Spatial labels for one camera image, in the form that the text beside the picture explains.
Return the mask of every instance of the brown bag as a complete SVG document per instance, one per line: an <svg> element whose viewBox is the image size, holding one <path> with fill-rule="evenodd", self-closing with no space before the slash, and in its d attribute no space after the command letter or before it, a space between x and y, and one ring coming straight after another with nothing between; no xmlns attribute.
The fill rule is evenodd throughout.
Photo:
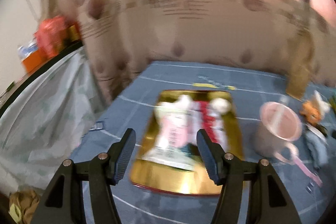
<svg viewBox="0 0 336 224"><path fill-rule="evenodd" d="M291 60L286 93L300 100L311 78L314 42L307 29L301 30L292 41L294 56Z"/></svg>
<svg viewBox="0 0 336 224"><path fill-rule="evenodd" d="M30 224L39 202L40 197L34 190L16 192L9 197L9 207L14 204L21 211L22 224Z"/></svg>

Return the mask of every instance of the pink cup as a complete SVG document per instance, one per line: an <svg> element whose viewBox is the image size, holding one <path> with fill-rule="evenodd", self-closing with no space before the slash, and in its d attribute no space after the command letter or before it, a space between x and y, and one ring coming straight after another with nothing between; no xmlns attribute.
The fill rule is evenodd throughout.
<svg viewBox="0 0 336 224"><path fill-rule="evenodd" d="M280 103L267 102L260 109L260 124L253 138L256 152L264 157L275 157L284 163L293 163L281 155L281 151L287 147L291 152L291 158L298 157L298 149L292 144L300 138L302 125L299 117L289 107L284 106L283 115L278 124L277 133L272 132L271 122Z"/></svg>

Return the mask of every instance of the orange box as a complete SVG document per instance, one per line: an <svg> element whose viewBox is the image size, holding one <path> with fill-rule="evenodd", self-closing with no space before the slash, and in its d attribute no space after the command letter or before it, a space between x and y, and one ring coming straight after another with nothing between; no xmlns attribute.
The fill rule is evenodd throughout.
<svg viewBox="0 0 336 224"><path fill-rule="evenodd" d="M30 73L33 69L35 69L37 66L41 65L45 61L46 59L43 58L40 49L38 49L37 51L29 54L29 56L26 57L24 60L22 60L22 64L25 67L26 72Z"/></svg>

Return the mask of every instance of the orange plush toy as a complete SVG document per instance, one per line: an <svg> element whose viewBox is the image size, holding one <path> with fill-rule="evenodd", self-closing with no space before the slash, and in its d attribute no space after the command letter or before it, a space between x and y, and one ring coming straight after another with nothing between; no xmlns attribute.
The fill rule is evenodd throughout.
<svg viewBox="0 0 336 224"><path fill-rule="evenodd" d="M302 104L300 114L305 116L307 122L310 123L313 127L322 120L319 110L313 106L311 101L305 101Z"/></svg>
<svg viewBox="0 0 336 224"><path fill-rule="evenodd" d="M302 104L300 114L306 117L308 123L315 127L325 117L330 110L330 104L324 102L318 91L314 92L311 100L307 100Z"/></svg>

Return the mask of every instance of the blue bedsheet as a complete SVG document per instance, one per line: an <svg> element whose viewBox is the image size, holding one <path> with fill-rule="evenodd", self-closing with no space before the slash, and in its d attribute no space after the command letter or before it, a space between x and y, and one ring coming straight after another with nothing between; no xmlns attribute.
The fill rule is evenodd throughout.
<svg viewBox="0 0 336 224"><path fill-rule="evenodd" d="M267 101L278 101L285 93L285 78L280 75L253 70L235 69L187 62L154 62L112 103L99 119L105 121L105 130L89 132L82 144L71 156L74 162L91 160L98 153L107 151L112 143L120 140L127 128L137 133L137 146L133 152L125 177L116 187L113 195L120 219L123 224L207 224L211 222L218 197L187 197L152 193L133 186L128 178L132 159L137 154L139 144L146 130L147 122L152 114L152 106L163 90L209 89L197 88L193 83L209 83L230 90L239 125L243 134L244 154L246 160L257 162L261 157L252 147L250 138L256 131L259 122L259 108ZM329 98L332 89L310 84L305 98L309 98L314 90ZM299 112L301 102L290 98L289 107ZM322 125L327 129L335 128L336 119L331 112L327 114ZM323 213L336 190L336 140L329 137L329 165L319 172L323 187L315 186L308 193L306 186L310 179L297 167L284 165L274 160L274 168L285 184L303 224L315 223ZM309 152L303 139L295 142L299 148L300 158L312 170ZM88 184L83 185L85 214L87 223L94 223L90 206ZM243 193L239 223L246 220L248 190Z"/></svg>

